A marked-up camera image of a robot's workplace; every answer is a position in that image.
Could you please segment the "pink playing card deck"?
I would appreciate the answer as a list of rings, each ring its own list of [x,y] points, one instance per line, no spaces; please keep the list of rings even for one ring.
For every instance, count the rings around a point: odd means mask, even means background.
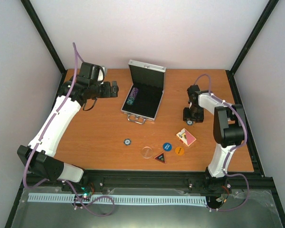
[[[183,144],[185,144],[188,147],[191,146],[196,141],[196,138],[186,128],[181,129],[176,134],[176,136],[180,141],[182,141]]]

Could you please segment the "aluminium poker case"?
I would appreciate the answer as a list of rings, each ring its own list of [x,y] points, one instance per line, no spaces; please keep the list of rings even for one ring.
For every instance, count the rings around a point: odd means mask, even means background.
[[[144,124],[155,121],[164,94],[166,67],[136,60],[128,63],[132,86],[123,103],[121,112],[132,123]],[[126,103],[131,90],[136,87],[139,92],[132,105]]]

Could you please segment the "blue white poker chip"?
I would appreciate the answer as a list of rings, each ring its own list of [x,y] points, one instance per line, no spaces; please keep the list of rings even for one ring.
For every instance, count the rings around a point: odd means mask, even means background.
[[[127,146],[130,145],[131,143],[132,143],[132,141],[129,138],[124,140],[124,144]]]

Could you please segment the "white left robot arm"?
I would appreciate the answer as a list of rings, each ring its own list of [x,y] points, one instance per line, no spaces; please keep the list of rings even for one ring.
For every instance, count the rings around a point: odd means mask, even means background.
[[[116,81],[106,82],[107,69],[87,62],[75,70],[70,80],[58,90],[54,107],[38,134],[27,146],[21,145],[17,154],[25,166],[23,182],[31,172],[46,181],[68,180],[78,191],[89,187],[89,179],[80,167],[55,159],[59,142],[74,116],[85,110],[88,100],[118,96]]]

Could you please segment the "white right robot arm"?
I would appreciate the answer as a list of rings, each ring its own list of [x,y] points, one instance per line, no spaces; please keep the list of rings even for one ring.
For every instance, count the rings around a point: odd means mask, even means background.
[[[183,121],[188,125],[204,121],[204,111],[213,114],[213,137],[216,148],[207,172],[212,178],[223,178],[237,148],[247,143],[247,127],[242,105],[230,104],[198,85],[187,89],[189,107],[183,110]]]

